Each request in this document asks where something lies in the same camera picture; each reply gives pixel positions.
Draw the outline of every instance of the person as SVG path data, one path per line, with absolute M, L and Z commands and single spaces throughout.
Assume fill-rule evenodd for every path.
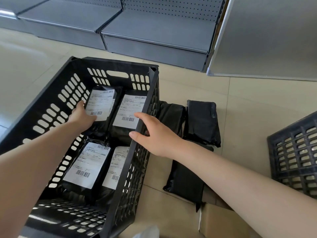
M 149 136 L 134 131 L 133 140 L 196 173 L 263 238 L 316 236 L 313 198 L 181 139 L 155 117 L 135 116 Z M 95 119 L 81 101 L 68 122 L 0 156 L 0 237 L 18 237 L 67 149 Z

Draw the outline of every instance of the person's left arm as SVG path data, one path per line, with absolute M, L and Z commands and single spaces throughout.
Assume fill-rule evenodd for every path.
M 96 120 L 83 104 L 68 122 L 0 156 L 0 237 L 18 237 L 69 146 Z

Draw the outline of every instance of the hand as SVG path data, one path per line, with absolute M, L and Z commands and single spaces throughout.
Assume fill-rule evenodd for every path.
M 72 114 L 69 116 L 68 122 L 75 123 L 79 131 L 84 132 L 90 128 L 96 119 L 96 115 L 90 116 L 86 114 L 84 109 L 84 101 L 81 100 L 78 102 L 76 108 L 73 109 Z
M 132 131 L 130 137 L 152 154 L 172 158 L 173 151 L 183 140 L 153 116 L 145 113 L 135 113 L 134 116 L 144 122 L 150 136 Z

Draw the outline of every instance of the forearm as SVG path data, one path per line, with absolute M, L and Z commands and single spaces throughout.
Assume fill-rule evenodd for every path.
M 192 142 L 179 140 L 171 156 L 205 181 L 263 238 L 316 235 L 314 199 Z
M 75 123 L 62 124 L 0 156 L 0 236 L 18 235 L 72 141 Z

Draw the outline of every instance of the crate handle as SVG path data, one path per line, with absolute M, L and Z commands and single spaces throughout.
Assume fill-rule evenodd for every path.
M 120 78 L 129 78 L 129 75 L 125 72 L 107 70 L 106 73 L 110 76 L 115 76 L 115 77 L 120 77 Z

